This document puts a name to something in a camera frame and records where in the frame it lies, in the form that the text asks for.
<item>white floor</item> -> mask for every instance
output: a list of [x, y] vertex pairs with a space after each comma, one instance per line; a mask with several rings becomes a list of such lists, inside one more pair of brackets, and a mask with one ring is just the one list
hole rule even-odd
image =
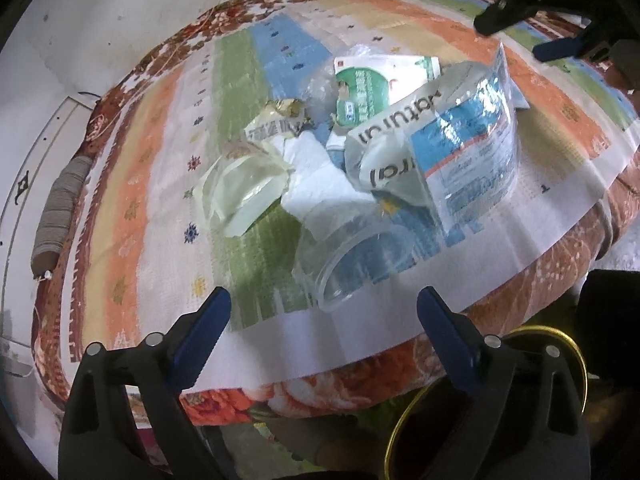
[[[105, 93], [156, 44], [222, 1], [34, 0], [23, 15], [0, 52], [0, 204], [6, 201], [0, 218], [0, 271], [4, 268], [8, 278], [0, 306], [4, 338], [22, 348], [29, 344], [34, 283], [28, 261], [37, 210], [42, 210], [39, 205], [56, 171], [79, 145], [88, 117], [88, 110], [68, 97], [91, 106], [92, 100], [77, 92]], [[75, 116], [58, 129], [54, 141], [45, 129], [69, 103]], [[41, 169], [39, 180], [16, 205], [15, 185], [29, 168], [31, 179], [34, 168]], [[24, 225], [17, 225], [20, 218]], [[638, 222], [633, 236], [640, 236]], [[56, 446], [50, 436], [57, 421], [37, 394], [34, 377], [6, 382], [21, 433], [55, 473]]]

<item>floral tablecloth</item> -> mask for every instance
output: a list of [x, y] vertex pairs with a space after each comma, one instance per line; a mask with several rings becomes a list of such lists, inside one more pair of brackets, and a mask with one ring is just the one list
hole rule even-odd
[[[89, 342], [137, 344], [223, 285], [232, 322], [182, 396], [195, 424], [366, 408], [442, 374], [416, 330], [407, 272], [424, 270], [425, 285], [440, 284], [452, 307], [470, 305], [478, 328], [497, 334], [582, 277], [640, 209], [636, 115], [604, 85], [606, 65], [532, 60], [542, 38], [577, 30], [553, 14], [501, 37], [532, 105], [518, 117], [523, 155], [508, 208], [443, 233], [420, 212], [383, 204], [417, 244], [414, 268], [389, 280], [388, 309], [374, 321], [327, 317], [308, 303], [290, 276], [300, 224], [278, 205], [242, 238], [197, 220], [193, 187], [267, 99], [299, 95], [322, 63], [357, 43], [489, 62], [498, 39], [471, 27], [487, 1], [231, 0], [145, 56], [92, 115], [79, 153], [94, 166], [53, 279], [38, 289], [33, 352], [51, 398], [64, 403]], [[326, 142], [325, 124], [314, 133]], [[584, 184], [590, 175], [599, 184]], [[143, 424], [135, 391], [130, 401]]]

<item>food wrapper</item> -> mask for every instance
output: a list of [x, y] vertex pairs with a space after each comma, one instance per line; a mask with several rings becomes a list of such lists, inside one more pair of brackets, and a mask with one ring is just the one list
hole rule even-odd
[[275, 148], [232, 142], [193, 195], [207, 222], [218, 222], [225, 237], [242, 236], [286, 190], [291, 170]]
[[432, 208], [448, 230], [489, 211], [518, 163], [516, 117], [504, 48], [491, 67], [448, 67], [351, 130], [345, 167], [360, 190], [385, 190]]
[[334, 67], [337, 122], [348, 127], [366, 122], [440, 75], [438, 58], [425, 56], [341, 56]]
[[299, 99], [267, 101], [260, 114], [244, 129], [244, 140], [260, 144], [270, 137], [293, 137], [310, 124], [305, 104]]

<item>tablecloth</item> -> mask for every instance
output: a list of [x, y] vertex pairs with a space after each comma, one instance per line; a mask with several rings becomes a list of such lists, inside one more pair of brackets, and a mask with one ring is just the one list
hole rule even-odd
[[[606, 65], [532, 60], [534, 44], [576, 31], [553, 14], [500, 37], [532, 105], [518, 117], [522, 161], [508, 206], [444, 233], [385, 203], [417, 234], [414, 267], [348, 314], [319, 312], [293, 282], [300, 224], [278, 205], [242, 238], [197, 220], [193, 187], [268, 98], [299, 95], [356, 43], [489, 62], [498, 39], [471, 27], [487, 1], [231, 0], [145, 56], [94, 110], [79, 150], [94, 166], [53, 278], [38, 288], [33, 354], [51, 398], [64, 403], [92, 340], [137, 344], [223, 285], [232, 322], [182, 396], [195, 424], [366, 408], [442, 374], [411, 314], [421, 279], [439, 283], [483, 333], [502, 334], [582, 277], [640, 209], [639, 137], [629, 102], [602, 81]], [[326, 141], [326, 124], [314, 133]], [[367, 301], [383, 308], [367, 311]], [[130, 402], [144, 424], [134, 390]]]

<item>trash pile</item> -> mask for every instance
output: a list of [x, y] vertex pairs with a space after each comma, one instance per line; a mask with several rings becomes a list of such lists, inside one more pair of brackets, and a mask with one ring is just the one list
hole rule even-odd
[[[444, 232], [494, 207], [518, 168], [517, 107], [504, 48], [491, 66], [358, 45], [266, 103], [194, 196], [207, 221], [240, 237], [278, 199], [303, 225], [292, 275], [331, 311], [364, 283], [412, 263], [413, 235], [381, 201], [427, 208]], [[323, 143], [318, 121], [330, 123]]]

